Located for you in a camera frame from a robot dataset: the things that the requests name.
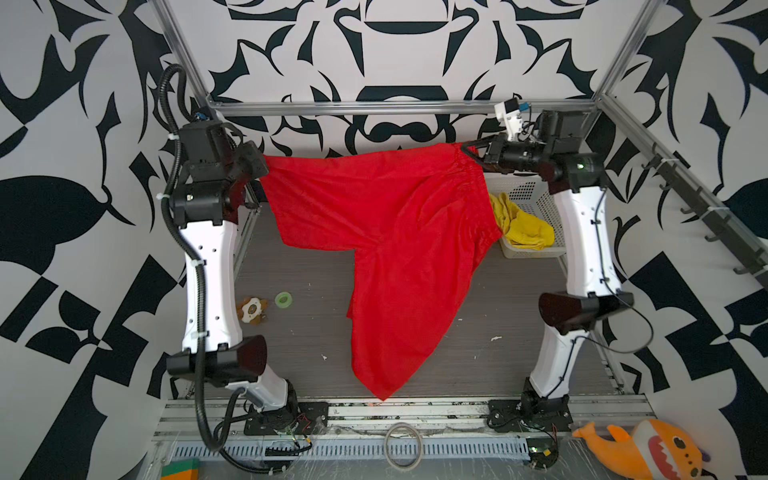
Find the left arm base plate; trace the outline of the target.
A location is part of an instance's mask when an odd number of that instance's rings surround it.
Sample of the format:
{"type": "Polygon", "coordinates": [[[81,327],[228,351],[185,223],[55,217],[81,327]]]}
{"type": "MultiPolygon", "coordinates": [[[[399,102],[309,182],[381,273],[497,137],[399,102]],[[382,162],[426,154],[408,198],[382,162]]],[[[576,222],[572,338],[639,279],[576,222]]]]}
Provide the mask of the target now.
{"type": "Polygon", "coordinates": [[[296,405],[255,413],[246,420],[243,429],[246,436],[266,436],[288,432],[294,435],[310,435],[327,425],[327,402],[299,402],[296,405]]]}

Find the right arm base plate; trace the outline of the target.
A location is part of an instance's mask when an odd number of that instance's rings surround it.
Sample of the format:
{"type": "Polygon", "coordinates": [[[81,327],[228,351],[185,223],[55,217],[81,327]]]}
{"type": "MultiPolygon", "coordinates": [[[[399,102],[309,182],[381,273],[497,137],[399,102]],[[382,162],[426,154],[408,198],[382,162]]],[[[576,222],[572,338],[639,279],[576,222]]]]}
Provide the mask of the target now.
{"type": "Polygon", "coordinates": [[[569,431],[573,418],[568,408],[569,396],[540,397],[526,391],[520,399],[495,399],[488,402],[486,425],[497,433],[533,430],[569,431]]]}

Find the yellow shorts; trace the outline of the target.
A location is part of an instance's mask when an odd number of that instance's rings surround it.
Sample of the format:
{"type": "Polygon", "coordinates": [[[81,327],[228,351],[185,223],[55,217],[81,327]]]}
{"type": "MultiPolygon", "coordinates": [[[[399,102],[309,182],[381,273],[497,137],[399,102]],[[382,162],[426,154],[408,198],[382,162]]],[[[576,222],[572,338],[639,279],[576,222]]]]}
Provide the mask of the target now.
{"type": "Polygon", "coordinates": [[[554,245],[553,227],[546,221],[523,211],[509,199],[506,193],[490,194],[489,200],[502,237],[512,246],[528,250],[543,250],[554,245]]]}

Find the orange shark plush toy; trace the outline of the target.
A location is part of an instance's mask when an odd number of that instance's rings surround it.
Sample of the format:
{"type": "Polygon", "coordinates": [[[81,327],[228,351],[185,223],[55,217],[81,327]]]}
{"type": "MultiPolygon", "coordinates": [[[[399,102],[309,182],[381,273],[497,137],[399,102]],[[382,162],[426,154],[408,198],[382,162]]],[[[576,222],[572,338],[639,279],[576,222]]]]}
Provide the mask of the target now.
{"type": "Polygon", "coordinates": [[[710,461],[690,435],[680,428],[646,419],[631,431],[618,425],[606,427],[602,436],[594,422],[572,432],[583,440],[600,463],[613,473],[630,479],[700,479],[710,461]]]}

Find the green tape roll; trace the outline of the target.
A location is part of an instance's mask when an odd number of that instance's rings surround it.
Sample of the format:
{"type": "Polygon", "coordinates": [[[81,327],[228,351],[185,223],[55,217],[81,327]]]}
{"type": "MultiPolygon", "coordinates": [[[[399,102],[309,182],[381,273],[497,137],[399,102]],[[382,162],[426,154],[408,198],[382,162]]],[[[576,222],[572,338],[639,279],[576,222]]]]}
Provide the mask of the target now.
{"type": "Polygon", "coordinates": [[[275,305],[280,309],[287,309],[293,303],[293,296],[290,292],[279,292],[274,299],[275,305]]]}

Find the red shorts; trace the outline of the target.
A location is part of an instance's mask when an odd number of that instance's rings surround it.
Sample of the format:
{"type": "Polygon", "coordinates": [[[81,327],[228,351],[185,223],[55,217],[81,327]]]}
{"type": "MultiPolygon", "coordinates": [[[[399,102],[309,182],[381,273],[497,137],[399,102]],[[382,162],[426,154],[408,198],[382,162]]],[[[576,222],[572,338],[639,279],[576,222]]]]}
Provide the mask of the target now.
{"type": "Polygon", "coordinates": [[[282,241],[353,253],[352,369],[391,397],[435,351],[500,239],[482,168],[455,143],[266,163],[282,241]]]}

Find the white plastic basket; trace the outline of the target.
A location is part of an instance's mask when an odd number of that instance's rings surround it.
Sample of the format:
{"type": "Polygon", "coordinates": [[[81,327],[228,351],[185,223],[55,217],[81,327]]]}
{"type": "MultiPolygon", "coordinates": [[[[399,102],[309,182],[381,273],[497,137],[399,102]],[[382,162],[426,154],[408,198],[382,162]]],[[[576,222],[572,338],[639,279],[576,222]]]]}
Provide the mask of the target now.
{"type": "Polygon", "coordinates": [[[559,258],[566,254],[562,222],[547,184],[537,176],[485,174],[489,195],[506,193],[523,211],[549,223],[555,232],[555,243],[543,250],[528,250],[512,246],[501,237],[499,245],[507,259],[559,258]]]}

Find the green orange block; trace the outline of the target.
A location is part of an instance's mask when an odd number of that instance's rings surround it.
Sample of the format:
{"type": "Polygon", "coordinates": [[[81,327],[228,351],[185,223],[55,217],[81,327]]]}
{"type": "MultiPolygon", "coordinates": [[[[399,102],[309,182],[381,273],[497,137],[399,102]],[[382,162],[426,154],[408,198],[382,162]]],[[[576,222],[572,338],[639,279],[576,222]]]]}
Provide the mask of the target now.
{"type": "Polygon", "coordinates": [[[161,480],[198,480],[200,461],[196,458],[171,462],[162,467],[161,480]]]}

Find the aluminium frame crossbar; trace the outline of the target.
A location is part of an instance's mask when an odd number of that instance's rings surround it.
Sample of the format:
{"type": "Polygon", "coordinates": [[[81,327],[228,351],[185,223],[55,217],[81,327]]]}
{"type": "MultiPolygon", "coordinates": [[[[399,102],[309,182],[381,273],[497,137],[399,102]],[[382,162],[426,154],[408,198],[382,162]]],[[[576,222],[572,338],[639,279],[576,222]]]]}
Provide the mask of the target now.
{"type": "Polygon", "coordinates": [[[500,100],[364,101],[364,102],[209,102],[227,117],[240,116],[347,116],[347,115],[462,115],[492,114],[500,100]]]}

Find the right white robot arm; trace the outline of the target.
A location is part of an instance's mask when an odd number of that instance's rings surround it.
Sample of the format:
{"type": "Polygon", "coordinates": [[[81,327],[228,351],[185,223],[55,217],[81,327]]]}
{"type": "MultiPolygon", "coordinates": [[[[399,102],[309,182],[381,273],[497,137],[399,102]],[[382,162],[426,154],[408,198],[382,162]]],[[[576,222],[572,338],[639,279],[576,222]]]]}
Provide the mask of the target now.
{"type": "Polygon", "coordinates": [[[595,323],[634,303],[622,290],[608,247],[604,160],[583,153],[581,115],[545,110],[535,120],[534,140],[518,140],[524,130],[523,106],[515,100],[495,105],[503,132],[469,141],[461,149],[487,172],[538,175],[548,186],[563,228],[567,286],[544,293],[539,311],[546,324],[537,363],[529,377],[539,398],[562,398],[582,342],[595,323]]]}

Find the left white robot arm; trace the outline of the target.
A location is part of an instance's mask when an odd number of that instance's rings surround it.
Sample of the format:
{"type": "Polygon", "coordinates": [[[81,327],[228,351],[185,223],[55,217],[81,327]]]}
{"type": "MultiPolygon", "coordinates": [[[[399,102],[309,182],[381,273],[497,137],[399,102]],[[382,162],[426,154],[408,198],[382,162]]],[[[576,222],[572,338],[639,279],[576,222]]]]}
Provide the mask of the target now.
{"type": "Polygon", "coordinates": [[[265,158],[221,120],[197,119],[169,137],[174,164],[158,199],[185,256],[187,313],[181,350],[167,370],[193,383],[198,405],[212,386],[246,398],[260,414],[296,413],[293,386],[268,365],[265,339],[244,336],[235,303],[239,210],[248,184],[267,174],[265,158]]]}

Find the brown white paw toy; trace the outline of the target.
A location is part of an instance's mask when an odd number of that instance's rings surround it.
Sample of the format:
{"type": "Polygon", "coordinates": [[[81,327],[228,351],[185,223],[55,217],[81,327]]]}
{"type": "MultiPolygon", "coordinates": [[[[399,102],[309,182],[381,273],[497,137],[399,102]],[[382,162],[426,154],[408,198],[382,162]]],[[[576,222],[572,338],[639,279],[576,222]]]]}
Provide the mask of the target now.
{"type": "Polygon", "coordinates": [[[236,304],[236,313],[240,322],[258,325],[265,318],[268,301],[258,297],[247,297],[236,304]]]}

